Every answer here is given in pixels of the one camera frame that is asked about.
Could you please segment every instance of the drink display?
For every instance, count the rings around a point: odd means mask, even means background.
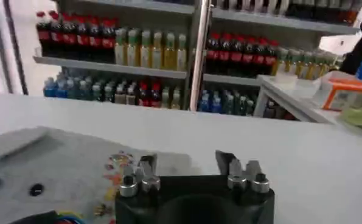
[[[43,55],[117,65],[186,71],[187,37],[183,33],[117,28],[117,19],[60,16],[38,12],[36,24]]]
[[[82,69],[71,74],[59,74],[54,81],[44,81],[45,97],[57,97],[106,103],[140,105],[168,109],[181,109],[180,88],[167,86],[158,80],[103,79],[101,74],[90,74]]]

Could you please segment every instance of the plastic bottle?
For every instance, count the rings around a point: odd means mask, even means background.
[[[84,16],[78,16],[77,26],[77,43],[79,47],[79,59],[89,60],[90,59],[90,40],[89,40],[89,29],[86,25],[86,18]]]
[[[170,100],[170,89],[169,87],[165,87],[162,91],[162,104],[161,108],[169,108],[169,100]]]
[[[135,88],[134,85],[130,85],[130,87],[128,87],[127,95],[125,97],[128,105],[136,104],[136,96],[135,96],[134,88]]]
[[[101,91],[101,86],[100,85],[93,85],[92,87],[93,90],[93,101],[98,101],[98,102],[102,102],[103,101],[103,95],[102,95],[102,91]]]
[[[84,80],[80,81],[79,96],[81,100],[91,100],[91,87]]]
[[[52,18],[50,23],[52,55],[61,57],[63,56],[64,44],[62,25],[59,20],[59,14],[57,14],[55,11],[50,11],[49,15]]]
[[[158,83],[152,85],[151,90],[151,107],[161,107],[161,86]]]
[[[171,109],[180,110],[181,109],[181,92],[179,88],[175,88],[173,92],[173,100],[171,102]]]
[[[52,77],[49,77],[46,81],[44,81],[43,94],[45,97],[55,97],[55,83]]]
[[[114,63],[114,42],[116,34],[114,33],[114,21],[110,19],[103,20],[102,26],[102,57],[107,63]]]
[[[51,52],[51,36],[50,36],[50,24],[46,20],[46,14],[44,12],[37,12],[36,30],[37,36],[41,45],[43,56],[50,56]]]
[[[127,65],[127,44],[125,42],[125,34],[126,30],[124,28],[116,30],[114,53],[116,55],[117,65]]]
[[[63,42],[64,53],[67,58],[77,58],[77,25],[73,22],[73,17],[63,14]]]
[[[102,48],[102,37],[101,30],[98,18],[93,17],[90,21],[90,29],[89,29],[89,40],[90,40],[90,48],[91,48],[91,60],[102,62],[101,48]]]
[[[152,67],[151,31],[142,33],[142,46],[140,50],[140,65],[144,68]]]
[[[114,94],[114,103],[125,104],[127,99],[125,98],[124,86],[118,85],[116,93]]]
[[[175,70],[176,50],[174,33],[168,33],[166,38],[166,47],[164,49],[164,69]]]
[[[162,32],[155,32],[154,45],[152,49],[152,68],[162,69],[163,54],[162,54]]]
[[[186,71],[186,36],[185,34],[180,34],[178,36],[178,50],[176,52],[176,70],[177,71]]]
[[[353,25],[357,20],[359,11],[362,9],[362,0],[353,0],[351,9],[347,16],[347,22]]]
[[[130,30],[128,32],[128,50],[127,50],[127,63],[128,66],[139,66],[139,54],[137,48],[137,30]]]
[[[108,103],[114,103],[114,94],[113,94],[113,88],[112,86],[106,86],[105,87],[105,97],[104,102]]]

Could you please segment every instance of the metal shelf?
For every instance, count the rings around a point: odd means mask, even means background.
[[[57,65],[69,68],[93,69],[99,71],[118,72],[124,74],[134,74],[134,75],[149,75],[149,76],[164,77],[170,79],[186,78],[186,72],[179,72],[179,71],[159,70],[151,68],[115,65],[108,63],[90,62],[90,61],[78,61],[78,60],[54,58],[54,57],[33,56],[33,59],[35,59],[35,61],[39,64]]]
[[[145,9],[160,12],[172,12],[185,15],[191,15],[194,12],[193,5],[182,5],[167,2],[156,2],[141,0],[140,2],[134,2],[131,0],[80,0],[82,2],[92,2],[97,4],[116,5],[121,7]]]
[[[216,83],[228,83],[228,84],[235,84],[235,85],[245,85],[245,86],[260,86],[260,82],[257,79],[234,77],[234,76],[227,76],[227,75],[204,74],[204,81],[205,82],[216,82]]]
[[[234,12],[222,9],[213,9],[213,18],[302,30],[312,30],[325,33],[326,35],[348,35],[355,34],[357,31],[359,31],[358,28],[344,25],[305,21],[295,18],[286,18],[282,16],[273,16],[261,13]]]

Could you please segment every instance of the countertop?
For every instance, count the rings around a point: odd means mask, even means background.
[[[192,158],[218,174],[214,151],[258,159],[277,224],[362,222],[362,133],[335,125],[0,94],[0,134],[45,126]]]

